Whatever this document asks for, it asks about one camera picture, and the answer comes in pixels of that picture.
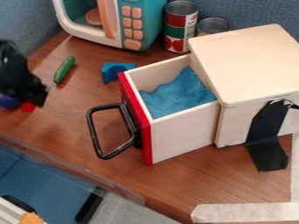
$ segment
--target wooden box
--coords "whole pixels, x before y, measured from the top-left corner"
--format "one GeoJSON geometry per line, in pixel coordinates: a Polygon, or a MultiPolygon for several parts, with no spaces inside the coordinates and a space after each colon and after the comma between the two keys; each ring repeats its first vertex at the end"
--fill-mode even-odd
{"type": "MultiPolygon", "coordinates": [[[[189,40],[200,71],[221,105],[215,143],[242,144],[254,116],[273,100],[299,103],[299,45],[278,24],[189,40]]],[[[290,109],[279,136],[299,131],[290,109]]]]}
{"type": "Polygon", "coordinates": [[[147,165],[214,142],[220,109],[218,101],[154,120],[139,94],[140,90],[150,92],[161,84],[170,83],[187,66],[203,80],[197,62],[190,54],[120,74],[123,95],[141,129],[143,156],[147,165]]]}
{"type": "MultiPolygon", "coordinates": [[[[267,103],[280,99],[299,103],[299,45],[278,24],[192,38],[189,44],[189,55],[119,74],[123,104],[139,126],[147,165],[213,143],[242,144],[254,116],[267,103]],[[187,66],[218,100],[153,119],[139,91],[151,92],[172,82],[187,66]]],[[[297,131],[299,112],[291,108],[279,135],[297,131]]]]}

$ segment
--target white box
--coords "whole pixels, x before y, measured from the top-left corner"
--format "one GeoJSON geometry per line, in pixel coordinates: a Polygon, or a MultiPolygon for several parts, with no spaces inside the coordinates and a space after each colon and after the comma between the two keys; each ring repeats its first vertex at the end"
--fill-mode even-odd
{"type": "MultiPolygon", "coordinates": [[[[218,147],[244,143],[268,102],[299,103],[299,45],[278,24],[192,38],[189,44],[221,104],[218,147]]],[[[290,109],[279,136],[297,131],[299,113],[290,109]]]]}

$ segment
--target red can label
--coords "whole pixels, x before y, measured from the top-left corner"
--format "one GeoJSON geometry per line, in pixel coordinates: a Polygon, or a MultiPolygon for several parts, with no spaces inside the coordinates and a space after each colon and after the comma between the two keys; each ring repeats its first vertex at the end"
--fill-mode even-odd
{"type": "Polygon", "coordinates": [[[198,11],[188,16],[166,12],[164,25],[164,46],[175,53],[189,51],[188,39],[195,37],[198,11]]]}

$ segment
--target white tape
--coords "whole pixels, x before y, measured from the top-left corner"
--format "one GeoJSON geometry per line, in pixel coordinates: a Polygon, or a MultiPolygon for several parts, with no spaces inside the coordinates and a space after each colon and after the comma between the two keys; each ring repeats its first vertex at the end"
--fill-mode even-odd
{"type": "Polygon", "coordinates": [[[291,201],[265,204],[197,205],[193,223],[299,221],[299,134],[293,135],[291,201]]]}
{"type": "Polygon", "coordinates": [[[299,203],[198,205],[194,223],[299,221],[299,203]]]}

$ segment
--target gray wall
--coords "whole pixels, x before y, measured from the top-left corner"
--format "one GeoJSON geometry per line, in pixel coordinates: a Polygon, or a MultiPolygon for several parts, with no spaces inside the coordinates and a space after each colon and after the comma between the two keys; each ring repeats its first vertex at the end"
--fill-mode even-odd
{"type": "Polygon", "coordinates": [[[57,31],[52,0],[0,0],[0,39],[14,40],[23,53],[57,31]]]}
{"type": "Polygon", "coordinates": [[[299,0],[191,0],[202,18],[219,17],[234,29],[276,23],[299,40],[299,0]]]}

